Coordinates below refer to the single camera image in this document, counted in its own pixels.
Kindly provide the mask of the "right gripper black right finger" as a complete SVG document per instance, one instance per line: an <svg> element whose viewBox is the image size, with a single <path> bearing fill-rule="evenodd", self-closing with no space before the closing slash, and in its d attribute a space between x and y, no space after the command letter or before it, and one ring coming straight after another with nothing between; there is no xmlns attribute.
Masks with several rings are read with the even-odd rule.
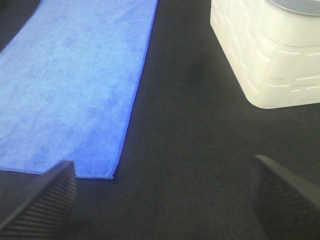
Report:
<svg viewBox="0 0 320 240"><path fill-rule="evenodd" d="M273 159L255 155L250 200L270 240L320 238L320 188Z"/></svg>

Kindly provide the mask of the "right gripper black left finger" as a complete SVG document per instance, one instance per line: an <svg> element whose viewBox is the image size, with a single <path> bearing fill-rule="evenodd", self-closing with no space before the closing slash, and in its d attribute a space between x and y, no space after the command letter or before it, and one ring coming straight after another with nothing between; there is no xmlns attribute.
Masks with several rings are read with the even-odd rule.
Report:
<svg viewBox="0 0 320 240"><path fill-rule="evenodd" d="M0 198L2 240L56 240L77 196L75 163L63 160L25 187Z"/></svg>

